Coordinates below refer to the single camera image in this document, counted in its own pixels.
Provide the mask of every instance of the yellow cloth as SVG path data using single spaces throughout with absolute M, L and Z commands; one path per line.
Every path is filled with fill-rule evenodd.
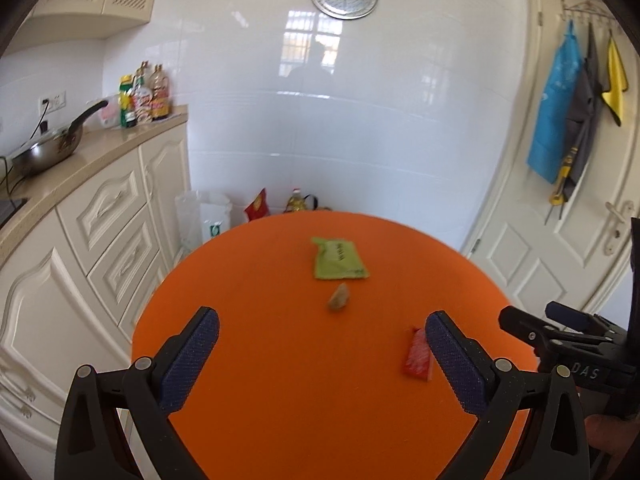
M 311 238 L 318 246 L 315 277 L 318 280 L 368 278 L 369 271 L 358 256 L 353 242 Z
M 611 110 L 616 124 L 621 126 L 624 111 L 622 92 L 626 92 L 629 88 L 629 82 L 626 79 L 625 67 L 622 65 L 620 52 L 618 51 L 618 46 L 613 36 L 609 38 L 607 72 L 609 74 L 609 89 L 602 93 L 602 99 Z

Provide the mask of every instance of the black stovetop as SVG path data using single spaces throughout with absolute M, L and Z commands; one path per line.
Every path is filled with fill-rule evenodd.
M 26 198 L 14 198 L 13 200 L 0 200 L 0 229 L 9 221 L 18 209 L 27 203 Z

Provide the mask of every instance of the red snack bag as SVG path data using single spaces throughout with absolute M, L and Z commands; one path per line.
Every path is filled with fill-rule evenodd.
M 263 189 L 258 193 L 258 196 L 255 197 L 254 201 L 246 207 L 244 212 L 246 213 L 246 217 L 249 219 L 249 222 L 251 220 L 257 220 L 258 218 L 269 216 L 271 213 L 269 212 L 269 206 L 267 205 L 267 190 Z
M 431 349 L 423 328 L 414 328 L 409 355 L 404 362 L 404 373 L 428 381 L 431 371 Z

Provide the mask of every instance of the cream cabinet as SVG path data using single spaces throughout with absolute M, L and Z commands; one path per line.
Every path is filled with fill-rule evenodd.
M 127 367 L 129 342 L 82 273 L 55 211 L 0 270 L 0 295 L 0 406 L 14 429 L 46 448 L 58 436 L 76 369 Z
M 7 53 L 56 41 L 103 39 L 148 23 L 154 0 L 40 0 Z
M 50 211 L 0 269 L 0 423 L 42 449 L 55 448 L 80 365 L 130 364 L 136 323 L 180 260 L 174 197 L 189 188 L 186 150 L 182 124 L 125 154 Z
M 190 188 L 186 125 L 140 146 L 140 163 L 162 257 L 167 268 L 173 269 L 184 256 L 175 198 Z

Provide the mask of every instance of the blue apron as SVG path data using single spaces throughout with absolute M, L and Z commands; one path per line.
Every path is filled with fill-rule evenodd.
M 581 68 L 580 46 L 574 34 L 574 21 L 571 20 L 546 80 L 527 158 L 529 167 L 551 184 L 558 177 L 564 157 L 566 114 Z

